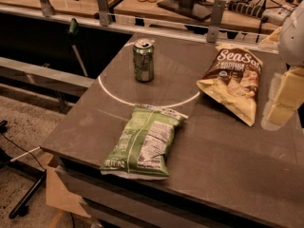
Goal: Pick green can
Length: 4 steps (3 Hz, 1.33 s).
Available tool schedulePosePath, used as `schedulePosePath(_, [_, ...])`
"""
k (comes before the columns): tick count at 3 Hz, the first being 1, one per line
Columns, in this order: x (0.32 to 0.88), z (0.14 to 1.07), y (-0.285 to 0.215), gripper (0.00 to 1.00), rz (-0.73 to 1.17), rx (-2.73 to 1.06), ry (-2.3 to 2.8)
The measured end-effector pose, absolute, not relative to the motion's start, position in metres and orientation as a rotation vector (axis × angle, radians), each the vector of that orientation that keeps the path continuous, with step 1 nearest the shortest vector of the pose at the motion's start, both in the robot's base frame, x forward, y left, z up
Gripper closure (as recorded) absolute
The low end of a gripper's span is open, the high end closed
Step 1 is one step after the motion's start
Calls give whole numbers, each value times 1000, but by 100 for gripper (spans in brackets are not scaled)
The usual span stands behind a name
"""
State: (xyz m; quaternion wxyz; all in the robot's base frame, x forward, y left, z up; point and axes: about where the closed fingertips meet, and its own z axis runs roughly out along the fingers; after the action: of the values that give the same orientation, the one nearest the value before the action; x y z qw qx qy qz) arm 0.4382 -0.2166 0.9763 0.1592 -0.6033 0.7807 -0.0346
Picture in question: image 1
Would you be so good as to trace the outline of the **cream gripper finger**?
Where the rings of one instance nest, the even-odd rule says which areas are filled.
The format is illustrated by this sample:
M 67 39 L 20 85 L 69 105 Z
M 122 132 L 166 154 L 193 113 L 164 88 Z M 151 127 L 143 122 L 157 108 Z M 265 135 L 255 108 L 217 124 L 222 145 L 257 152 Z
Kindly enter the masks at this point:
M 283 75 L 276 73 L 265 105 L 265 121 L 283 126 L 304 103 L 304 68 L 292 66 Z

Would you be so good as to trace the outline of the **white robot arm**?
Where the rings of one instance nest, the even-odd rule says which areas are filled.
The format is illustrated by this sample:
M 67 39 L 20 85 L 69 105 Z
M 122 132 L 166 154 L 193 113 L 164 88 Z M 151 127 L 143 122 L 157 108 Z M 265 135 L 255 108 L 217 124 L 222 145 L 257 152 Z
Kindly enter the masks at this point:
M 304 103 L 304 1 L 282 26 L 278 54 L 290 68 L 271 81 L 261 121 L 262 127 L 271 131 L 284 126 Z

